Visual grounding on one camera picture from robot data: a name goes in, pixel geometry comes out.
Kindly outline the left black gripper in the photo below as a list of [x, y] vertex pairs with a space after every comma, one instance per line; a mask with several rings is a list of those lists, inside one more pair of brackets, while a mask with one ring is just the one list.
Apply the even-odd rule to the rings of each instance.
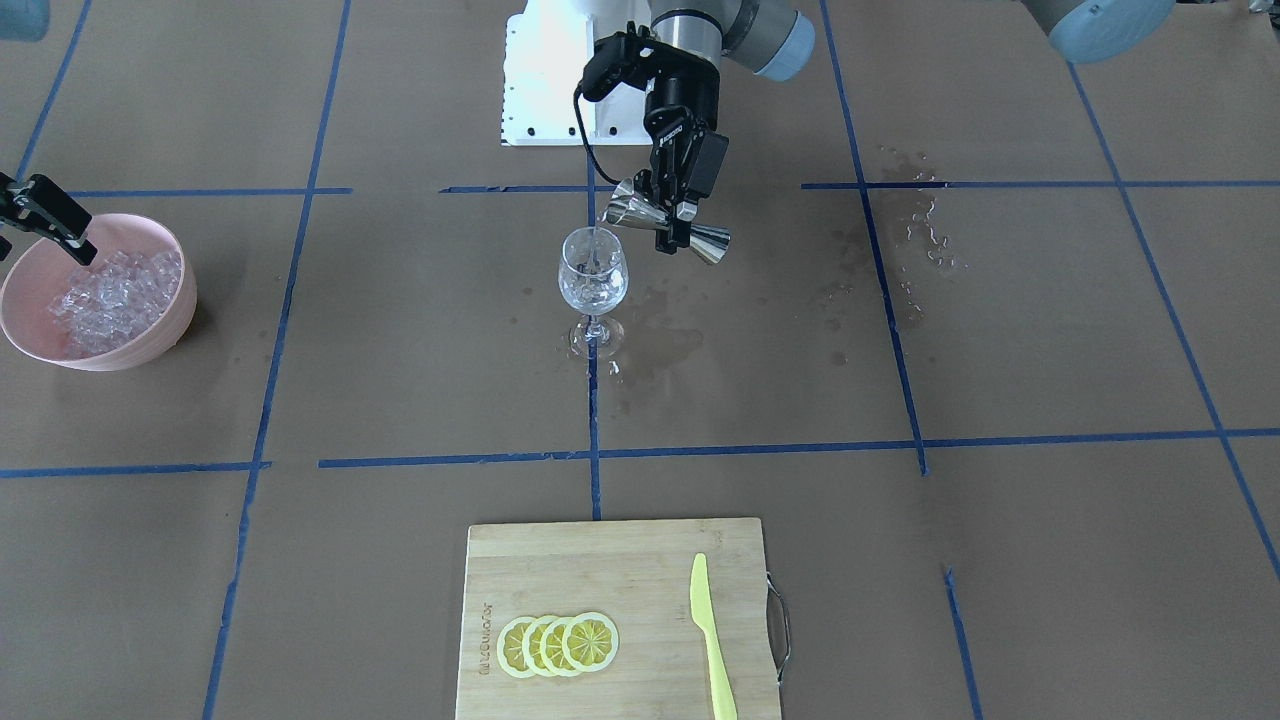
[[719, 178], [730, 140], [717, 132], [721, 73], [713, 67], [659, 70], [646, 92], [644, 128], [652, 138], [650, 168], [632, 177], [630, 206], [662, 213], [655, 250], [687, 249], [696, 199], [708, 197]]

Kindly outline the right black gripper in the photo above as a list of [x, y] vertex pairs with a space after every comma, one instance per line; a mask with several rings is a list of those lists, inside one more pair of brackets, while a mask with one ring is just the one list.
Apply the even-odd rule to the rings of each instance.
[[70, 195], [42, 174], [29, 178], [27, 208], [26, 196], [17, 190], [17, 181], [1, 173], [3, 225], [52, 241], [79, 266], [90, 266], [99, 254], [87, 240], [92, 219]]

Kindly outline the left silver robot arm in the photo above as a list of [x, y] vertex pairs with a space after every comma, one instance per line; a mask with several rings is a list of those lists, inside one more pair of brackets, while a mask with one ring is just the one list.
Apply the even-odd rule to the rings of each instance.
[[810, 60], [817, 28], [788, 1], [652, 1], [648, 24], [628, 22], [593, 45], [582, 94], [640, 90], [652, 151], [632, 187], [657, 211], [655, 249], [692, 249], [701, 201], [719, 179], [730, 140], [719, 131], [721, 67], [773, 82]]

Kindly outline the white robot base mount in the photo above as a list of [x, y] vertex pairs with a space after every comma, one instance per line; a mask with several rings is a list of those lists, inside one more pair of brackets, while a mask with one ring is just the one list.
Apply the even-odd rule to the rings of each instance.
[[508, 147], [648, 146], [645, 94], [621, 85], [599, 102], [571, 97], [594, 44], [628, 22], [649, 26], [646, 1], [526, 1], [506, 22], [500, 141]]

